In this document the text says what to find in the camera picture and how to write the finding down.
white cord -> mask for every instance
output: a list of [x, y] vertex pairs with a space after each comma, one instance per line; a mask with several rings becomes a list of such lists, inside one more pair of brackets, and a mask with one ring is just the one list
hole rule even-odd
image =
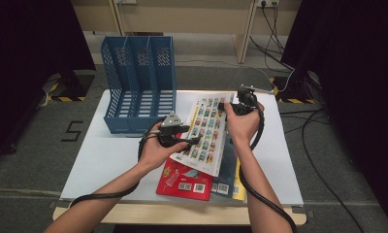
[[49, 94], [46, 91], [44, 91], [44, 93], [46, 94], [46, 101], [44, 102], [44, 104], [39, 106], [40, 108], [45, 107], [49, 103]]
[[290, 75], [288, 76], [287, 83], [285, 83], [285, 87], [284, 87], [282, 90], [279, 90], [278, 92], [282, 92], [282, 91], [284, 91], [285, 89], [287, 89], [288, 82], [290, 81], [291, 75], [292, 75], [293, 73], [294, 73], [294, 70], [291, 71]]

red booklet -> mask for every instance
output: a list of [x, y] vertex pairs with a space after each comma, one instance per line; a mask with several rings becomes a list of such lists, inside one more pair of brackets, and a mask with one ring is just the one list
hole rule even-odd
[[212, 176], [168, 158], [158, 182], [156, 193], [209, 201]]

sticker sheet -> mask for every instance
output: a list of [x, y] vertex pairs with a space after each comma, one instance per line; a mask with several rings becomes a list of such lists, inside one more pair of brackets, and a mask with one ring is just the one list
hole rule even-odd
[[190, 130], [181, 138], [201, 137], [200, 143], [190, 151], [175, 153], [171, 157], [186, 166], [214, 177], [218, 176], [226, 137], [226, 114], [218, 104], [231, 102], [233, 93], [203, 95], [193, 104], [187, 124]]

blue plastic organizer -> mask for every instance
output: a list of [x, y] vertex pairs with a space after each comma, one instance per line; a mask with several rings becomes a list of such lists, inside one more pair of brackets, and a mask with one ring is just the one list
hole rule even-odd
[[111, 100], [112, 134], [141, 136], [176, 109], [172, 37], [106, 37], [101, 46]]

black curtain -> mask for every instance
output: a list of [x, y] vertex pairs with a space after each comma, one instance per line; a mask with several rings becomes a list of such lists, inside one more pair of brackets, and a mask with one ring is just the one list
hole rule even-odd
[[[307, 67], [318, 74], [332, 121], [388, 216], [388, 1], [338, 1], [333, 26], [322, 29], [328, 37]], [[284, 62], [304, 59], [325, 5], [302, 2]]]
[[0, 148], [24, 126], [51, 75], [84, 69], [95, 66], [69, 0], [0, 1]]

